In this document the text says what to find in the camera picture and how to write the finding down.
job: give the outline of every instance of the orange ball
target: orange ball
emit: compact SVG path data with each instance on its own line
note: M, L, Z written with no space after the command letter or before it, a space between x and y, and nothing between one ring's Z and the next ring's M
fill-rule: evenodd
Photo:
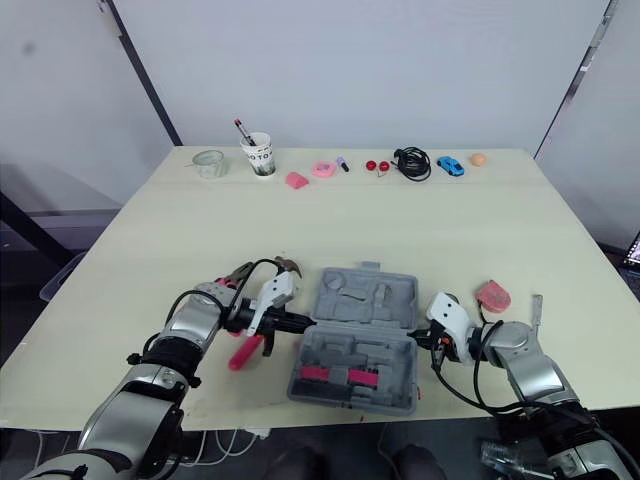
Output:
M487 161L487 157L482 153L474 153L471 155L471 165L474 167L481 167L484 162Z

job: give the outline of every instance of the purple marker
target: purple marker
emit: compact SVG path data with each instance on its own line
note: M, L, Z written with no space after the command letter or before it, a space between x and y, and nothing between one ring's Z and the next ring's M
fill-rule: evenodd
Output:
M345 172L349 171L349 167L347 166L347 162L344 161L344 158L338 157L336 163L340 165Z

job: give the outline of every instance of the blue toy car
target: blue toy car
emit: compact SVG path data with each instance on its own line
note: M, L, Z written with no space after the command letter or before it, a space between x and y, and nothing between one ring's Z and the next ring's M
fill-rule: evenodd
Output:
M439 167L442 167L445 172L454 177L459 177L464 174L464 168L453 157L440 157L436 163Z

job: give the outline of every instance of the pen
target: pen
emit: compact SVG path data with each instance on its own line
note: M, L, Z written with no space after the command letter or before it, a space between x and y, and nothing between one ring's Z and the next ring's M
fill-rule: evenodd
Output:
M251 135L249 135L247 131L244 129L244 125L242 125L242 122L240 121L240 119L236 118L233 121L233 123L236 124L236 127L238 127L238 130L240 130L240 133L242 134L242 137L246 140L246 142L252 147L255 147L256 142L253 141L253 138L251 138Z
M336 163L340 165L345 172L349 171L349 167L347 166L347 162L344 161L344 158L338 157Z

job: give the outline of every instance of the black cable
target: black cable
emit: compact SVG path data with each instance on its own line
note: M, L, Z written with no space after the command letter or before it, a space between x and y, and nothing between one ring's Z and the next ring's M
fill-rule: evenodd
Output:
M169 313L167 314L167 319L164 322L165 325L169 323L174 313L176 313L176 308L178 308L178 305L180 304L182 299L189 295L201 295L211 300L213 303L215 303L216 306L220 309L220 325L224 324L226 309L224 308L222 303L220 303L220 300L218 300L216 297L214 297L210 293L203 292L202 290L187 290L186 292L182 292L180 295L178 295L178 298L176 298L175 301L173 302L173 305L171 305L171 308L169 309Z
M465 403L468 403L472 407L476 407L476 408L480 408L480 409L484 410L484 408L482 408L482 405L480 405L477 402L474 402L473 400L471 400L468 397L465 397L462 393L460 393L455 388L453 388L451 385L449 385L449 383L444 379L444 377L440 373L440 365L438 365L438 362L436 361L436 351L435 351L435 349L438 348L438 342L439 341L440 341L440 337L436 338L435 342L431 346L431 368L433 369L434 372L436 372L436 377L438 377L438 380L440 380L440 383L442 383L442 385L444 385L447 390L449 390L451 393L453 393L460 400L462 400Z
M484 312L482 311L482 302L480 300L478 300L478 313L480 314L480 320L482 320L482 324L486 325L487 323L487 319L484 318Z
M397 162L391 162L412 182L424 182L431 175L431 159L418 147L398 148L393 152Z
M160 335L160 333L154 333L149 338L147 338L147 341L144 342L144 347L142 347L142 354L143 355L146 355L147 353L149 353L149 348L151 348L151 343L153 343L153 341L156 338L158 338L158 335Z
M169 478L171 475L176 473L176 470L180 466L180 462L182 462L182 457L176 458L175 461L173 462L173 465L169 467L169 470L167 470L161 476L154 478L153 480L167 480L167 478Z
M229 303L229 312L233 312L233 307L235 306L236 302L238 301L238 297L242 293L242 290L244 289L244 286L247 284L247 281L249 280L249 277L254 272L256 267L258 265L260 265L261 263L270 263L271 265L275 265L278 268L278 273L280 273L280 270L282 270L282 266L278 262L276 262L275 260L271 260L270 258L261 258L260 260L257 260L256 262L254 262L254 264L251 265L251 268L247 272L246 277L244 277L244 279L242 280L240 285L238 285L238 289L236 290L235 295L231 299L231 303Z
M478 302L478 307L480 308L480 315L482 316L482 307L480 306L480 302ZM491 325L491 327L489 328L489 331L487 332L487 334L482 339L482 342L480 343L480 350L478 351L476 362L473 366L473 391L476 393L476 399L478 400L478 403L480 404L481 408L483 410L486 410L487 412L489 412L489 407L487 406L487 404L482 398L482 395L480 394L480 385L478 384L478 373L480 372L480 361L482 360L482 352L484 352L484 348L487 346L489 339L491 339L491 336L494 334L494 332L498 328L500 328L500 326L503 323L504 322L502 320L498 320L496 323Z

